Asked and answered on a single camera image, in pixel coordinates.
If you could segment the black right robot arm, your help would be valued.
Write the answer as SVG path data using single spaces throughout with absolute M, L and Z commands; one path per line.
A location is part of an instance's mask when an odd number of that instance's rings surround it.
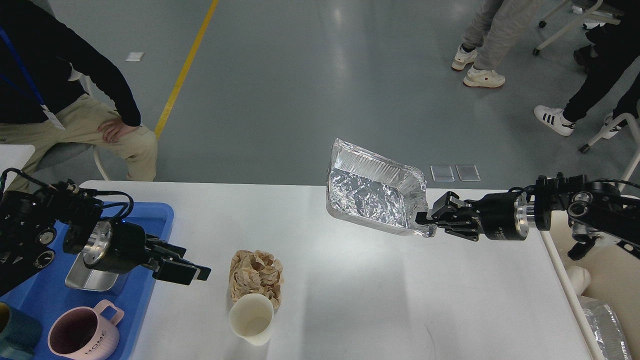
M 570 259 L 583 259 L 594 246 L 615 245 L 639 257 L 639 200 L 622 196 L 619 180 L 585 175 L 539 176 L 535 184 L 512 187 L 505 193 L 462 200 L 449 191 L 430 212 L 418 212 L 416 223 L 436 226 L 450 235 L 476 241 L 525 240 L 530 228 L 548 231 L 554 211 L 567 214 L 574 246 Z

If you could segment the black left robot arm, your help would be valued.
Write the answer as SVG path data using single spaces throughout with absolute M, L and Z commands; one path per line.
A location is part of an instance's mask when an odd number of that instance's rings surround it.
M 6 183 L 16 173 L 37 184 L 34 193 L 1 190 L 1 294 L 15 289 L 49 266 L 57 237 L 55 223 L 68 226 L 62 242 L 64 253 L 79 255 L 92 271 L 126 274 L 142 266 L 156 280 L 189 285 L 206 281 L 211 269 L 185 259 L 186 249 L 147 234 L 142 226 L 126 221 L 135 202 L 115 202 L 119 211 L 103 216 L 110 205 L 101 196 L 120 196 L 121 191 L 79 187 L 73 181 L 46 184 L 17 168 L 1 174 Z

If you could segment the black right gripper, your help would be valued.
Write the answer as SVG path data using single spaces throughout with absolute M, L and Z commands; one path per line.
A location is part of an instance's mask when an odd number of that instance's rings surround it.
M 474 242 L 480 234 L 490 240 L 525 240 L 530 230 L 527 206 L 526 192 L 490 193 L 473 200 L 447 191 L 434 202 L 430 215 L 418 212 L 415 221 Z

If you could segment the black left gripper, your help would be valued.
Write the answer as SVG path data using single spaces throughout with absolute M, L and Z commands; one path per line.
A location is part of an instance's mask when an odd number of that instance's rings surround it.
M 155 280 L 187 286 L 193 280 L 208 280 L 211 269 L 182 260 L 185 253 L 186 248 L 147 234 L 140 225 L 104 220 L 94 226 L 82 249 L 82 260 L 94 271 L 126 274 L 140 265 L 150 269 L 152 257 L 161 259 L 151 274 Z

